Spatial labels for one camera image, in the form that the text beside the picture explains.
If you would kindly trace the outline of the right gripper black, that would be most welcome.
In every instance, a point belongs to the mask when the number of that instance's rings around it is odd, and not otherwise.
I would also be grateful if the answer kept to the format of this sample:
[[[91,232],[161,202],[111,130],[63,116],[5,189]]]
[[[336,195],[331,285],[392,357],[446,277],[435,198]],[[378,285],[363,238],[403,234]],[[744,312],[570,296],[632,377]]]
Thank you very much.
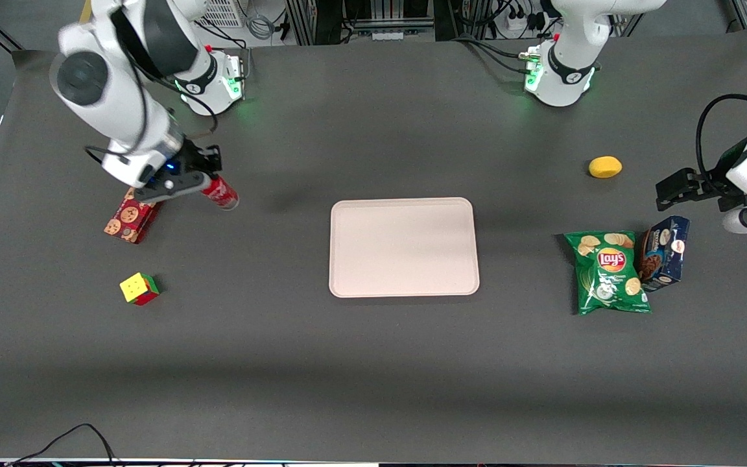
[[[219,145],[200,148],[195,144],[183,144],[177,154],[154,172],[152,182],[201,182],[206,176],[211,183],[219,183],[223,181],[221,170]]]

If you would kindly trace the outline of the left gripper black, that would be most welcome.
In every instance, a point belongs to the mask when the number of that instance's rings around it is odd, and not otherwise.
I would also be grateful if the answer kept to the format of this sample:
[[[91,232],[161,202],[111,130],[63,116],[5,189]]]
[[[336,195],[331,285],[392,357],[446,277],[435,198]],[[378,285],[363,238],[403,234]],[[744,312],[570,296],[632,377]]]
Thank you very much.
[[[747,139],[742,139],[725,150],[718,157],[717,165],[705,170],[702,148],[698,149],[698,168],[700,175],[693,168],[679,169],[670,175],[670,180],[656,183],[656,210],[665,211],[673,205],[687,203],[698,198],[704,191],[704,182],[708,184],[709,198],[718,197],[718,210],[727,212],[745,205],[746,195],[731,183],[728,172],[743,156]]]

